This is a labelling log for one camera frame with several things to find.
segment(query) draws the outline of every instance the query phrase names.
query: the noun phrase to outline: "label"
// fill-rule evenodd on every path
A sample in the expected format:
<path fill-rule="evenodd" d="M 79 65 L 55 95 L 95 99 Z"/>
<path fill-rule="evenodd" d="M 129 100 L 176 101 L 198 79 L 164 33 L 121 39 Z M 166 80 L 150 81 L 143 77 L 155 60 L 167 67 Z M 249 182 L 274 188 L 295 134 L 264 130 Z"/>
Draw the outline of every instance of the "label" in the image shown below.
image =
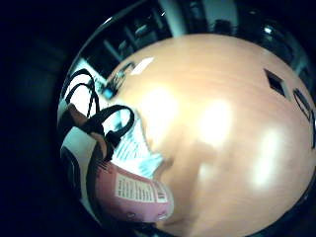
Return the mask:
<path fill-rule="evenodd" d="M 157 202 L 167 202 L 167 194 L 165 189 L 161 187 L 159 183 L 154 182 L 154 186 L 156 188 Z"/>
<path fill-rule="evenodd" d="M 141 202 L 155 202 L 154 191 L 150 184 L 131 179 L 120 173 L 117 173 L 116 197 Z"/>

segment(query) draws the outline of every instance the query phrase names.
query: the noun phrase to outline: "pink packaging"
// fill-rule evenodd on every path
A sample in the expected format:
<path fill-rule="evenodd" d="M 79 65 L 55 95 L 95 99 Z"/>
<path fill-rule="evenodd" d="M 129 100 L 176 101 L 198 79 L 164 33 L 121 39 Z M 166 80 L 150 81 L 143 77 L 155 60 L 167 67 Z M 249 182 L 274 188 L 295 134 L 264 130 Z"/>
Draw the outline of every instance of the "pink packaging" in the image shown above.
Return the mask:
<path fill-rule="evenodd" d="M 165 185 L 111 162 L 99 166 L 95 188 L 102 209 L 120 220 L 156 222 L 174 210 L 172 194 Z"/>

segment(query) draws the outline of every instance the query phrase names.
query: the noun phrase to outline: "dark background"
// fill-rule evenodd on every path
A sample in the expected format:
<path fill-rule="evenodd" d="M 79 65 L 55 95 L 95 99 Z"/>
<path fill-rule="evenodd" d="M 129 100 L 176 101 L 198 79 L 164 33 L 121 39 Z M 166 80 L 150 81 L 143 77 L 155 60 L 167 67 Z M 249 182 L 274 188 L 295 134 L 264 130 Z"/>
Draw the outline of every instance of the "dark background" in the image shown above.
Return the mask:
<path fill-rule="evenodd" d="M 1 236 L 108 236 L 63 182 L 54 140 L 58 93 L 89 35 L 135 1 L 11 1 L 0 13 Z M 289 29 L 316 62 L 311 1 L 245 1 Z M 312 198 L 279 236 L 316 236 Z"/>

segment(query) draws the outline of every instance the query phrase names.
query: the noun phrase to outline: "wooden table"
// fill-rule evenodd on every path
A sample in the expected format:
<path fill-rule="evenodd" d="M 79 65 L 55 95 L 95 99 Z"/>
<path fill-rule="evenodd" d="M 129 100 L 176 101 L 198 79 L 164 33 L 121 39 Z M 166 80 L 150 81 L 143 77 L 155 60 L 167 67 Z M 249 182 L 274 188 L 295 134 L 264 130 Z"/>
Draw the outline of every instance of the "wooden table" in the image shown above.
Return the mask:
<path fill-rule="evenodd" d="M 155 178 L 175 198 L 158 228 L 178 236 L 237 237 L 280 218 L 304 193 L 316 152 L 297 106 L 294 72 L 241 39 L 192 35 L 154 43 L 122 62 L 151 61 L 127 74 L 114 104 L 136 108 L 153 152 L 165 162 Z M 284 82 L 270 87 L 264 68 Z"/>

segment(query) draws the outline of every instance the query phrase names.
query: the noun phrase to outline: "bag handle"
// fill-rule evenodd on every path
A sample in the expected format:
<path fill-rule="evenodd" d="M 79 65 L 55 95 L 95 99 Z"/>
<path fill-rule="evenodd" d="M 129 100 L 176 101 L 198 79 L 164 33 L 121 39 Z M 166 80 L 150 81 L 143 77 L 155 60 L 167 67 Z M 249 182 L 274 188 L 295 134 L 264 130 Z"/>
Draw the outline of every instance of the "bag handle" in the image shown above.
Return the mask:
<path fill-rule="evenodd" d="M 134 124 L 134 112 L 131 110 L 131 108 L 126 107 L 126 106 L 121 106 L 121 105 L 114 105 L 114 106 L 102 109 L 101 111 L 99 111 L 98 113 L 90 117 L 81 126 L 81 129 L 87 132 L 88 134 L 90 134 L 93 131 L 100 133 L 100 127 L 102 127 L 102 123 L 106 119 L 108 119 L 109 116 L 121 110 L 128 110 L 130 113 L 130 117 L 127 124 L 124 127 L 120 128 L 119 130 L 116 130 L 116 131 L 110 130 L 105 136 L 106 140 L 108 140 L 114 147 L 117 147 L 119 145 L 121 137 L 124 136 Z"/>
<path fill-rule="evenodd" d="M 67 92 L 67 88 L 69 87 L 70 83 L 72 82 L 72 80 L 79 75 L 87 75 L 89 76 L 92 80 L 93 80 L 93 76 L 90 74 L 90 72 L 86 69 L 80 69 L 76 72 L 74 72 L 71 76 L 68 75 L 68 77 L 66 78 L 65 82 L 63 83 L 63 86 L 61 88 L 61 93 L 60 93 L 60 97 L 63 98 L 66 95 Z"/>
<path fill-rule="evenodd" d="M 90 115 L 90 111 L 91 111 L 91 107 L 92 107 L 92 102 L 93 100 L 95 101 L 96 104 L 96 113 L 98 113 L 100 111 L 100 104 L 99 104 L 99 97 L 96 93 L 96 91 L 94 90 L 94 88 L 86 83 L 78 83 L 77 85 L 75 85 L 71 91 L 68 93 L 67 97 L 65 98 L 65 101 L 67 104 L 70 103 L 70 99 L 73 96 L 73 94 L 75 93 L 75 91 L 78 89 L 78 87 L 80 86 L 85 86 L 87 87 L 90 91 L 91 91 L 91 97 L 90 97 L 90 101 L 89 101 L 89 109 L 88 109 L 88 113 L 87 113 L 87 117 Z"/>

